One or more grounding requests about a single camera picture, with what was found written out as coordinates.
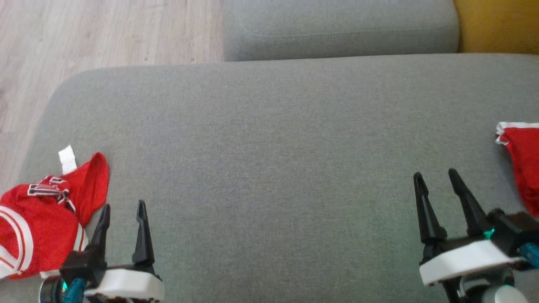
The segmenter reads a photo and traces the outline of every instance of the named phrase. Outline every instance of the red garment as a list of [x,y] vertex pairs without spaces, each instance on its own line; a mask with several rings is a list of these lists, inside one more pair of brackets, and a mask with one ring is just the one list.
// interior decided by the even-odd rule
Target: red garment
[[69,174],[6,192],[0,198],[0,279],[57,270],[69,252],[84,249],[83,227],[105,203],[107,189],[108,164],[96,153]]
[[530,214],[539,217],[539,123],[500,122],[496,143],[505,145],[513,160],[520,196]]

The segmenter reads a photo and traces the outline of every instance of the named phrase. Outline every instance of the gray fabric surface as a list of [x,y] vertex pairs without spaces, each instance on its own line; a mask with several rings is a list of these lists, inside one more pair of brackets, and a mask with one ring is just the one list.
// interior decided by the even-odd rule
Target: gray fabric surface
[[[539,58],[411,55],[85,72],[48,105],[21,182],[57,151],[110,164],[107,258],[128,263],[145,199],[167,302],[446,302],[421,283],[412,175],[450,236],[447,176],[522,210],[499,121],[537,122]],[[87,228],[93,231],[95,220]],[[539,274],[517,275],[538,302]],[[38,281],[3,281],[32,302]]]
[[452,53],[451,0],[227,0],[227,61]]

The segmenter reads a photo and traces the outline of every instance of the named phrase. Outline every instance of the couch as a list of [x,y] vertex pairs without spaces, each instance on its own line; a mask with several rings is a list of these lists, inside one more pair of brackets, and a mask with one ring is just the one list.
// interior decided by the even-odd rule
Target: couch
[[[537,119],[538,68],[446,53],[84,72],[51,98],[19,181],[60,174],[68,144],[79,164],[102,152],[107,261],[130,261],[144,199],[167,302],[446,302],[419,276],[412,175],[452,237],[466,228],[448,168],[486,211],[524,210],[494,132]],[[516,275],[530,302],[538,279]],[[3,281],[2,301],[39,284]]]

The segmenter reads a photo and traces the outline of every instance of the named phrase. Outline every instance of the mustard yellow fabric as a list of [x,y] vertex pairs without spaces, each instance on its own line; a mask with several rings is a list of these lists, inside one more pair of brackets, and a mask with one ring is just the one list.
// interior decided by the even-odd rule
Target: mustard yellow fabric
[[539,54],[539,0],[454,0],[460,52]]

